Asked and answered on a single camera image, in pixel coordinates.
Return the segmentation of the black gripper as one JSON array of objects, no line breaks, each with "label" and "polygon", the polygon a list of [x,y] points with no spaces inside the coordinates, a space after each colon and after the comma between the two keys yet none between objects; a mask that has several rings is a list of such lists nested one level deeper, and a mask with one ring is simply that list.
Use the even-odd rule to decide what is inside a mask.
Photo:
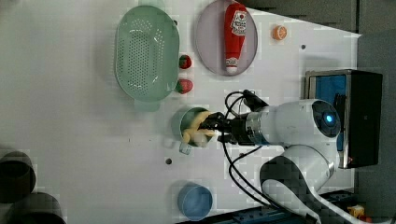
[{"label": "black gripper", "polygon": [[246,122],[243,119],[224,119],[220,112],[210,114],[199,126],[200,130],[220,131],[218,141],[232,145],[248,146]]}]

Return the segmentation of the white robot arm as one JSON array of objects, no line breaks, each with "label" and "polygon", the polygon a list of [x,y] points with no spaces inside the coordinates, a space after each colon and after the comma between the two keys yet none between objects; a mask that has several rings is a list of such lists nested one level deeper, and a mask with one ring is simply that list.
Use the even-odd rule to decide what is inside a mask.
[{"label": "white robot arm", "polygon": [[214,113],[200,127],[220,131],[221,143],[284,148],[260,169],[262,196],[272,206],[312,217],[316,224],[395,224],[394,218],[379,223],[360,220],[318,194],[340,162],[341,121],[332,105],[318,99],[282,105],[246,100],[245,105],[248,113],[232,119]]}]

